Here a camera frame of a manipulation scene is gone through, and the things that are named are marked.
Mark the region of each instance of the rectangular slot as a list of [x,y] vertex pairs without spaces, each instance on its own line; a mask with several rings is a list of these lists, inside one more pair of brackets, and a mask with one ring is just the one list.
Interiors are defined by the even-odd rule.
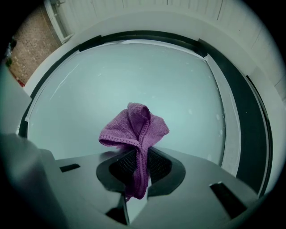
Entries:
[[63,173],[77,169],[77,168],[80,168],[80,166],[78,164],[71,164],[71,165],[66,165],[66,166],[60,167],[60,169]]
[[235,218],[246,210],[244,204],[221,182],[210,185],[210,188],[227,211],[230,218]]

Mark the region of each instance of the purple towel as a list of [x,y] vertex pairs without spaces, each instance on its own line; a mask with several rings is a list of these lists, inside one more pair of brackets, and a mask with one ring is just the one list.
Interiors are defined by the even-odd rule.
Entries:
[[136,148],[137,168],[133,182],[126,187],[126,196],[142,199],[148,187],[147,152],[169,133],[165,121],[153,115],[139,103],[129,103],[101,131],[99,142],[106,146],[134,146]]

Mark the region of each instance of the glossy white surface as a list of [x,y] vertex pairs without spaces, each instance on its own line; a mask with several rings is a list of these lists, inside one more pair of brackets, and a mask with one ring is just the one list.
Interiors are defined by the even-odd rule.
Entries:
[[225,129],[221,99],[207,63],[148,44],[112,44],[74,55],[50,76],[29,119],[28,138],[55,159],[111,150],[101,129],[129,102],[164,118],[157,146],[220,164]]

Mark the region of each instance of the purple cloth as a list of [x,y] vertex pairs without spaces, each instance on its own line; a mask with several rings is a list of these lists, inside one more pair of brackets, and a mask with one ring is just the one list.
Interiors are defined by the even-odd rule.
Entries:
[[129,103],[103,130],[99,142],[106,146],[134,146],[137,168],[126,196],[142,199],[148,187],[147,152],[169,133],[165,121],[139,103]]

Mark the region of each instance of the speckled brown surface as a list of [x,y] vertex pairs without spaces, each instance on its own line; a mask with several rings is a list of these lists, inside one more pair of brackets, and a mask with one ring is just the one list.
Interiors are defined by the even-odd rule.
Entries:
[[12,51],[9,69],[25,84],[37,67],[61,44],[44,6],[27,17],[14,37],[17,45]]

